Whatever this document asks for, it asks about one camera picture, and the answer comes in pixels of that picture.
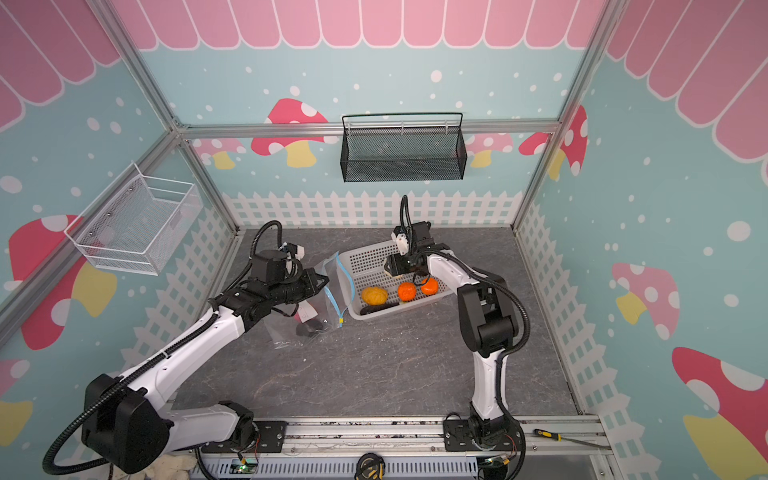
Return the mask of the clear zip top bag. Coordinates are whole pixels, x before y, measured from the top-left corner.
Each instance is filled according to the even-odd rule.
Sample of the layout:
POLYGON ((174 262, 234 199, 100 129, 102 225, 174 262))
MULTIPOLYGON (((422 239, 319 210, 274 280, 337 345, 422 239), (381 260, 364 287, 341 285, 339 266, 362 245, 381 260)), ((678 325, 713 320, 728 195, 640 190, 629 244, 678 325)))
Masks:
POLYGON ((315 270, 329 278, 320 293, 302 301, 298 307, 279 307, 285 313, 295 310, 292 317, 273 312, 262 321, 275 349, 302 347, 343 327, 356 294, 354 281, 342 264, 340 253, 321 261, 315 270))

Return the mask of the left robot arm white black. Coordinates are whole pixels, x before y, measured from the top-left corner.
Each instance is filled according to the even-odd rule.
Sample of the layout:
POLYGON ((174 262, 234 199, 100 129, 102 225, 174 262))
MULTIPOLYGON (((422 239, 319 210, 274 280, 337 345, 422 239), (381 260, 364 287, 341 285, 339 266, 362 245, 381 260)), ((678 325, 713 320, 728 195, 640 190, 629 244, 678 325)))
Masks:
POLYGON ((102 374, 86 388, 84 410, 52 442, 42 459, 48 475, 66 476, 110 464, 138 473, 162 455, 199 451, 219 443, 242 453, 258 444, 253 413, 234 401, 162 415, 170 396, 224 347, 261 320, 320 294, 327 276, 306 268, 303 249, 283 239, 278 220, 273 249, 251 248, 247 265, 203 316, 156 354, 111 377, 102 374))

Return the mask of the pink food ball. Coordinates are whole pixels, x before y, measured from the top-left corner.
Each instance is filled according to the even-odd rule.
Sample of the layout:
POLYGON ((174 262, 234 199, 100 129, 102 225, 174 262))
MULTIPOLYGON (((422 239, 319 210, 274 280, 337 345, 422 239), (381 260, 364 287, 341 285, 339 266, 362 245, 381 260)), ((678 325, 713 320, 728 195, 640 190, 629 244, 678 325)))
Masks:
POLYGON ((301 323, 306 323, 309 320, 315 319, 317 315, 318 312, 308 301, 303 301, 298 304, 296 317, 301 323))

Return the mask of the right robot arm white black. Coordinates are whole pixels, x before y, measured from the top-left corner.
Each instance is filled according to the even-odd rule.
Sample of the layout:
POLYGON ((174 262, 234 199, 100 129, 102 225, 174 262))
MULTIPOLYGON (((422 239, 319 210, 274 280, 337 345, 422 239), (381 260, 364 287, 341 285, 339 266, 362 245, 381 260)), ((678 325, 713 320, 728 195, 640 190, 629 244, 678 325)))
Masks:
POLYGON ((426 221, 403 217, 392 233, 398 252, 387 257, 384 270, 393 277, 435 278, 455 294, 460 333, 473 354, 470 438, 481 449, 507 445, 520 453, 524 434, 508 410, 506 365, 507 357, 528 342, 530 317, 502 277, 468 266, 447 245, 435 242, 430 229, 426 221))

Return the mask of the white plastic basket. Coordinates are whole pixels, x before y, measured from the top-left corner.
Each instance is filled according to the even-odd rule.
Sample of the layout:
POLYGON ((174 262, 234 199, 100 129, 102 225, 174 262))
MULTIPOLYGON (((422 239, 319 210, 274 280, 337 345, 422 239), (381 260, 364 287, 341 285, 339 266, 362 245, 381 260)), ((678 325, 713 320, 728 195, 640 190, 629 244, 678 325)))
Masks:
POLYGON ((424 295, 420 289, 417 289, 414 300, 401 303, 398 287, 401 283, 412 280, 412 276, 392 277, 384 270, 387 257, 397 253, 396 244, 392 240, 385 240, 338 255, 337 276, 342 286, 344 301, 348 304, 349 315, 355 320, 374 320, 389 314, 404 313, 435 303, 452 294, 444 282, 439 280, 439 290, 435 295, 424 295), (362 300, 361 295, 368 287, 378 287, 387 291, 388 308, 372 313, 362 313, 368 304, 362 300))

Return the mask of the dark food piece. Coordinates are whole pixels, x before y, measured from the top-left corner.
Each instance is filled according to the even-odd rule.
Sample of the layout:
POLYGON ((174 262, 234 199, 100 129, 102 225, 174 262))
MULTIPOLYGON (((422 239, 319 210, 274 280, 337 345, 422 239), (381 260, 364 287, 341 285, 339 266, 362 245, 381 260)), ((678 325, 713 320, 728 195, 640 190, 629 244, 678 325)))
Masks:
POLYGON ((326 325, 316 319, 299 323, 296 326, 296 335, 303 338, 314 338, 326 330, 326 325))

